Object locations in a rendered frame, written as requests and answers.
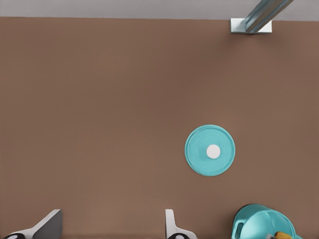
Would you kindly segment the silver frame post with foot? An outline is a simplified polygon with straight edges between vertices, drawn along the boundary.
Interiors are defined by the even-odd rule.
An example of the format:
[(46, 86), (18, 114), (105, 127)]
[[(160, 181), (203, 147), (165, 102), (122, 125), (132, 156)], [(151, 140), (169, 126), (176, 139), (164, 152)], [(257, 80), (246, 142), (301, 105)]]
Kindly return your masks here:
[(245, 18), (231, 18), (232, 34), (270, 34), (272, 20), (294, 0), (260, 0)]

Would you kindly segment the teal pot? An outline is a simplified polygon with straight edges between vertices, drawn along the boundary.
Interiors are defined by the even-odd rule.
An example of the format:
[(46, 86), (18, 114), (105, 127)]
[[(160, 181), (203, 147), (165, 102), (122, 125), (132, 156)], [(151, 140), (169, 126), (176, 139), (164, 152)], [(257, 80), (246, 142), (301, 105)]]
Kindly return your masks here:
[(286, 233), (292, 239), (303, 239), (284, 214), (261, 204), (249, 204), (235, 215), (231, 238), (270, 239), (276, 232)]

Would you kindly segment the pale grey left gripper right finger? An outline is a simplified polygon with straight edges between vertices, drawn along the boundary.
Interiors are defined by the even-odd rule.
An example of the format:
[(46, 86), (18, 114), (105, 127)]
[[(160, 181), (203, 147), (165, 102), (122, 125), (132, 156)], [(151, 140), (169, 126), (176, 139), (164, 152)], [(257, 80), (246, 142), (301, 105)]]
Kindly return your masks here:
[(165, 237), (166, 239), (197, 239), (195, 233), (176, 225), (173, 209), (165, 209)]

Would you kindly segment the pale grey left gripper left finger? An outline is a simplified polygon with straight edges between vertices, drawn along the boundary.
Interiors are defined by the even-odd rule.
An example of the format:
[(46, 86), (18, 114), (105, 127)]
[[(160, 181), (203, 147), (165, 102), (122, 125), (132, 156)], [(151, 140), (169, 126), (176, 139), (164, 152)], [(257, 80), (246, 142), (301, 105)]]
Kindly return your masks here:
[(3, 239), (61, 239), (62, 229), (62, 210), (54, 209), (35, 226), (13, 232)]

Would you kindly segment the teal pot lid white knob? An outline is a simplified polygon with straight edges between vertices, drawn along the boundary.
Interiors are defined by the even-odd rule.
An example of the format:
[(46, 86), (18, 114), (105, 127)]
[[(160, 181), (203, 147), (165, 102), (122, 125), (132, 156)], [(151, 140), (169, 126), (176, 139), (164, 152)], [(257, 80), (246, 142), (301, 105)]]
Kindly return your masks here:
[(196, 173), (217, 176), (233, 163), (235, 143), (231, 134), (222, 127), (203, 125), (188, 136), (184, 154), (187, 163)]

